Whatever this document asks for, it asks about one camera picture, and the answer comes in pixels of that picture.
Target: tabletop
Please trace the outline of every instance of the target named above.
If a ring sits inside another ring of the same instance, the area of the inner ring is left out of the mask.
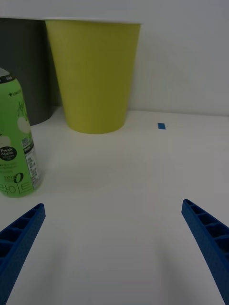
[[[228,117],[129,111],[90,135],[60,107],[32,133],[42,184],[0,196],[0,230],[38,203],[46,219],[8,305],[224,304],[181,207],[229,225]]]

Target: paper cup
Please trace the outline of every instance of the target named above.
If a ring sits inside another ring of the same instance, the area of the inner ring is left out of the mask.
[[[84,133],[125,122],[140,24],[47,20],[67,124]]]

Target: white background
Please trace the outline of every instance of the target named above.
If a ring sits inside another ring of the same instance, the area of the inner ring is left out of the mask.
[[[229,115],[227,0],[0,0],[0,14],[141,21],[130,108]]]

